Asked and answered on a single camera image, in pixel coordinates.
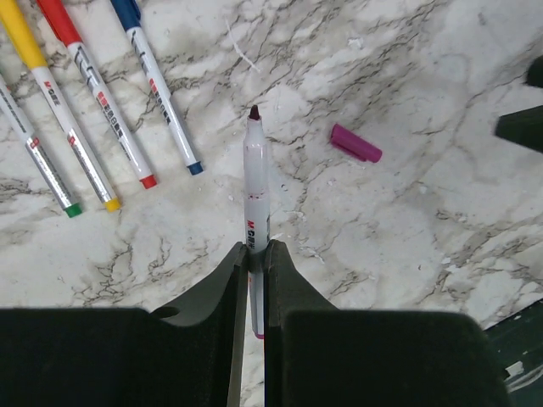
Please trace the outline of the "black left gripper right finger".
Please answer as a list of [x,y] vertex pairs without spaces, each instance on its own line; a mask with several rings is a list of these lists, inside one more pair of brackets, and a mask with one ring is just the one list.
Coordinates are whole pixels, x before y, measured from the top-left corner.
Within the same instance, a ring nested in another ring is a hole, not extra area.
[[471,317],[339,309],[276,240],[265,269],[266,405],[508,405],[490,341]]

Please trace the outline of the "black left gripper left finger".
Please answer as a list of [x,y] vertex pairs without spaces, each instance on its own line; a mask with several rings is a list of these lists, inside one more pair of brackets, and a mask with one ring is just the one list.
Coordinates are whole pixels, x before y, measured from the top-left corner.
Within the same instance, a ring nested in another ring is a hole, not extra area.
[[4,308],[4,406],[237,406],[247,250],[154,311]]

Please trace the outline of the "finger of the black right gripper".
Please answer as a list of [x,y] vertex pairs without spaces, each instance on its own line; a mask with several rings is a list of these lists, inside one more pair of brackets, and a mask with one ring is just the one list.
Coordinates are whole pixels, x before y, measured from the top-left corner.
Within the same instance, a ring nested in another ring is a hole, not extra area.
[[495,127],[500,139],[543,152],[543,106],[501,116]]
[[543,87],[543,56],[537,57],[529,66],[525,83],[532,87]]

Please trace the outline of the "white pen purple end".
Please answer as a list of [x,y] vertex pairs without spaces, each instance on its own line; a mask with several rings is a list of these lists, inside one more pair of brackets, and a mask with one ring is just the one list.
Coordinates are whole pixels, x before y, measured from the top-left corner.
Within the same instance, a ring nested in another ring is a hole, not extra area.
[[264,258],[270,241],[268,146],[256,105],[247,118],[244,138],[244,232],[249,251],[249,301],[255,336],[265,336]]

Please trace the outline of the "purple pen cap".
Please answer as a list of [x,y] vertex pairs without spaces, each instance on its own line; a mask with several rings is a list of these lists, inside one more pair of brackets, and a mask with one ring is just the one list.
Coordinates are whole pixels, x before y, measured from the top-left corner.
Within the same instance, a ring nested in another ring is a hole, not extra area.
[[330,141],[335,148],[360,161],[377,163],[383,155],[379,148],[339,124],[333,126]]

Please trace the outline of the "white pen green end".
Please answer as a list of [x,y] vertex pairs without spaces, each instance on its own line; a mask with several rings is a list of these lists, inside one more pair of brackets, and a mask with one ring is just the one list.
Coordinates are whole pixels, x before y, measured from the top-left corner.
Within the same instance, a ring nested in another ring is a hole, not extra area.
[[57,200],[60,208],[69,218],[81,215],[82,208],[79,202],[65,185],[53,161],[48,157],[48,153],[45,147],[43,147],[32,123],[15,102],[3,76],[1,76],[1,110],[7,116],[12,129],[25,145],[27,153]]

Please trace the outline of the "white pen blue end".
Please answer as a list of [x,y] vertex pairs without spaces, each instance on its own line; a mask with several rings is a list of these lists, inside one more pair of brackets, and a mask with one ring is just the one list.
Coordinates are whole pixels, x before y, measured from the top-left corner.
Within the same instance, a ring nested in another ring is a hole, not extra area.
[[188,130],[183,120],[176,113],[171,101],[170,90],[141,27],[141,12],[137,2],[127,0],[111,0],[110,2],[140,61],[151,92],[181,152],[185,166],[192,176],[202,173],[204,168],[201,161],[196,157],[192,145],[188,140]]

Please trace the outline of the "white pen red end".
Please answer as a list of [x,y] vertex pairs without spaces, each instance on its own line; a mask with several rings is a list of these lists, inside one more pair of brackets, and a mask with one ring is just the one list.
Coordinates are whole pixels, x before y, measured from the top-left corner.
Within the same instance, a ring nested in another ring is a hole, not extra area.
[[145,189],[155,187],[158,182],[147,159],[132,136],[111,92],[99,73],[90,51],[81,39],[68,12],[61,1],[37,0],[55,36],[66,46],[92,96],[99,104],[109,127],[120,144],[125,156]]

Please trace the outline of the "white pen yellow end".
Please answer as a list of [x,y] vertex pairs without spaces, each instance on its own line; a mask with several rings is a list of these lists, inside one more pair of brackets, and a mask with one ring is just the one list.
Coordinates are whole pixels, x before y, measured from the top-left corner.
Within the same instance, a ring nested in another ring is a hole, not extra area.
[[1,23],[21,60],[33,74],[100,202],[109,212],[120,209],[120,200],[64,99],[17,2],[13,0],[1,2]]

